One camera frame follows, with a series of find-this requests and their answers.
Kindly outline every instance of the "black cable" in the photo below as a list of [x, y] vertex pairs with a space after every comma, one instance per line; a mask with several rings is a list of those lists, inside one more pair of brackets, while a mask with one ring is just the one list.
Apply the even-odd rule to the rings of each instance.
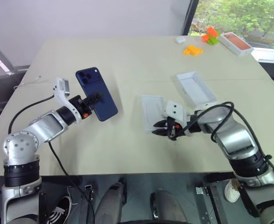
[[[203, 117], [207, 112], [217, 108], [217, 107], [228, 107], [226, 104], [230, 104], [232, 108], [234, 108], [234, 103], [233, 102], [230, 102], [230, 101], [227, 101], [227, 102], [224, 102], [222, 104], [218, 104], [218, 105], [214, 105], [214, 106], [211, 106], [210, 108], [206, 109], [205, 111], [203, 111], [201, 114], [199, 114], [194, 120], [192, 120], [186, 127], [184, 127], [181, 131], [179, 131], [178, 133], [176, 133], [175, 135], [173, 136], [168, 136], [170, 139], [175, 139], [177, 138], [178, 136], [180, 136], [182, 133], [184, 133], [186, 130], [188, 130], [193, 124], [195, 124], [201, 117]], [[229, 111], [229, 113], [226, 115], [226, 117], [223, 119], [223, 121], [218, 125], [218, 127], [222, 126], [228, 119], [229, 117], [231, 116], [233, 110], [231, 109]], [[215, 133], [217, 132], [218, 130], [218, 127], [213, 131], [213, 133], [211, 134], [211, 136], [213, 137], [215, 135]]]
[[216, 127], [216, 129], [212, 132], [211, 134], [211, 140], [216, 142], [214, 140], [214, 135], [216, 134], [217, 130], [219, 130], [219, 128], [229, 119], [229, 117], [232, 115], [233, 112], [235, 112], [240, 118], [241, 120], [244, 122], [244, 124], [246, 125], [246, 127], [249, 129], [256, 145], [257, 145], [257, 148], [260, 150], [264, 160], [270, 165], [270, 167], [272, 167], [273, 169], [273, 172], [274, 172], [274, 165], [273, 163], [270, 161], [270, 159], [272, 158], [272, 156], [270, 155], [265, 155], [265, 153], [263, 152], [262, 148], [261, 148], [261, 145], [256, 137], [256, 134], [254, 132], [254, 130], [252, 129], [252, 127], [250, 126], [249, 122], [245, 119], [245, 117], [238, 111], [234, 108], [234, 103], [232, 102], [224, 102], [222, 104], [218, 104], [218, 105], [215, 105], [215, 106], [212, 106], [208, 109], [206, 109], [205, 111], [203, 111], [201, 114], [199, 114], [194, 120], [192, 120], [186, 127], [184, 127], [181, 131], [179, 131], [178, 133], [176, 133], [174, 136], [170, 137], [170, 139], [174, 139], [176, 137], [178, 137], [180, 134], [182, 134], [183, 132], [185, 132], [186, 130], [188, 130], [193, 124], [195, 124], [202, 116], [204, 116], [207, 112], [211, 111], [212, 109], [215, 109], [217, 107], [226, 107], [226, 108], [229, 108], [229, 113], [227, 114], [227, 116], [223, 119], [223, 121]]
[[18, 111], [18, 112], [16, 113], [16, 115], [12, 118], [12, 120], [11, 120], [11, 122], [10, 122], [10, 124], [9, 124], [8, 134], [11, 133], [12, 125], [13, 125], [15, 119], [16, 119], [23, 111], [25, 111], [26, 109], [28, 109], [28, 108], [30, 108], [30, 107], [32, 107], [32, 106], [35, 106], [36, 104], [40, 104], [40, 103], [45, 102], [45, 101], [47, 101], [47, 100], [49, 100], [49, 99], [52, 99], [52, 98], [54, 98], [54, 95], [52, 95], [52, 96], [49, 97], [49, 98], [42, 99], [42, 100], [37, 101], [37, 102], [35, 102], [35, 103], [33, 103], [33, 104], [30, 104], [30, 105], [24, 107], [23, 109], [21, 109], [20, 111]]
[[247, 126], [247, 128], [249, 129], [258, 149], [260, 150], [263, 158], [265, 159], [265, 161], [272, 167], [273, 171], [274, 171], [274, 165], [273, 163], [270, 161], [270, 159], [272, 158], [272, 156], [270, 155], [265, 155], [265, 153], [263, 152], [261, 145], [258, 141], [258, 138], [256, 137], [256, 134], [254, 132], [254, 130], [252, 129], [252, 127], [250, 126], [249, 122], [245, 119], [245, 117], [236, 109], [233, 109], [233, 111], [241, 118], [241, 120], [244, 122], [244, 124]]
[[66, 172], [66, 170], [64, 169], [64, 167], [63, 167], [63, 165], [62, 165], [62, 163], [61, 163], [59, 157], [57, 156], [56, 152], [54, 151], [53, 146], [52, 146], [52, 144], [51, 144], [50, 141], [49, 141], [49, 147], [50, 147], [52, 153], [54, 154], [55, 158], [57, 159], [57, 161], [58, 161], [58, 163], [59, 163], [59, 166], [60, 166], [61, 170], [64, 172], [65, 176], [66, 176], [66, 177], [68, 178], [68, 180], [69, 180], [69, 181], [70, 181], [70, 182], [71, 182], [71, 183], [72, 183], [72, 184], [81, 192], [81, 194], [85, 197], [85, 199], [87, 200], [88, 204], [90, 205], [91, 210], [92, 210], [92, 215], [93, 215], [93, 221], [92, 221], [92, 223], [95, 224], [95, 213], [94, 213], [94, 209], [93, 209], [92, 203], [90, 202], [90, 200], [88, 199], [88, 197], [85, 195], [85, 193], [80, 189], [80, 187], [79, 187], [76, 183], [74, 183], [74, 182], [72, 181], [72, 179], [70, 178], [69, 174], [68, 174], [68, 173]]
[[228, 112], [228, 114], [226, 115], [226, 117], [223, 119], [223, 121], [215, 128], [215, 130], [211, 133], [211, 140], [213, 142], [216, 142], [214, 136], [215, 134], [217, 133], [217, 131], [223, 126], [223, 124], [231, 117], [232, 113], [233, 113], [233, 110], [234, 110], [234, 103], [233, 102], [224, 102], [222, 103], [222, 105], [225, 105], [225, 104], [230, 104], [231, 107], [230, 107], [230, 110]]

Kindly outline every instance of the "sneaker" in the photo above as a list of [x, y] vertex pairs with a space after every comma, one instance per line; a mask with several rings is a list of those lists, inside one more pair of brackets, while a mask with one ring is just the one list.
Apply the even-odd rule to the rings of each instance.
[[240, 193], [238, 191], [238, 181], [235, 179], [231, 179], [225, 187], [224, 195], [227, 201], [234, 203], [240, 197]]
[[64, 224], [70, 214], [71, 199], [64, 196], [57, 207], [51, 212], [47, 224]]

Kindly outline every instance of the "white box tray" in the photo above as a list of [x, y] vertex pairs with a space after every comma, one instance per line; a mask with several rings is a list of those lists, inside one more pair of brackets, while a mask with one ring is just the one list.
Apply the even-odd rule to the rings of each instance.
[[195, 71], [177, 75], [184, 98], [193, 109], [202, 109], [218, 102], [216, 96]]
[[153, 127], [153, 125], [163, 120], [164, 98], [160, 96], [142, 95], [141, 105], [145, 132], [152, 132], [157, 129], [157, 127]]

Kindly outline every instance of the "beige table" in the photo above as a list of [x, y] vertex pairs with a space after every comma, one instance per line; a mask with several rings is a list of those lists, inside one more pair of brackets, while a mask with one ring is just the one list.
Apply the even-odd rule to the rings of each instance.
[[[251, 55], [236, 57], [222, 44], [209, 46], [199, 37], [184, 44], [175, 37], [115, 39], [50, 39], [39, 51], [24, 79], [41, 83], [18, 88], [0, 116], [0, 175], [3, 175], [2, 141], [17, 111], [52, 94], [55, 77], [70, 82], [70, 97], [84, 96], [75, 72], [97, 67], [119, 109], [113, 118], [100, 122], [95, 114], [73, 124], [53, 141], [54, 149], [70, 174], [229, 171], [231, 167], [210, 135], [170, 141], [144, 133], [140, 95], [159, 95], [188, 105], [178, 93], [173, 76], [198, 71], [220, 102], [230, 100], [247, 118], [266, 154], [274, 163], [274, 83]], [[204, 53], [186, 56], [194, 44]], [[35, 117], [59, 105], [50, 100], [25, 111], [13, 131], [25, 128]], [[61, 175], [47, 144], [40, 147], [40, 173]]]

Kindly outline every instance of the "blue smartphone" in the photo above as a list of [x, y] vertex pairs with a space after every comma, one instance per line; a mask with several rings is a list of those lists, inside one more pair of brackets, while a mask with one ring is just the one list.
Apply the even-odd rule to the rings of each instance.
[[118, 113], [114, 100], [97, 68], [77, 71], [76, 77], [86, 96], [95, 92], [103, 94], [103, 99], [93, 108], [100, 121], [107, 120]]

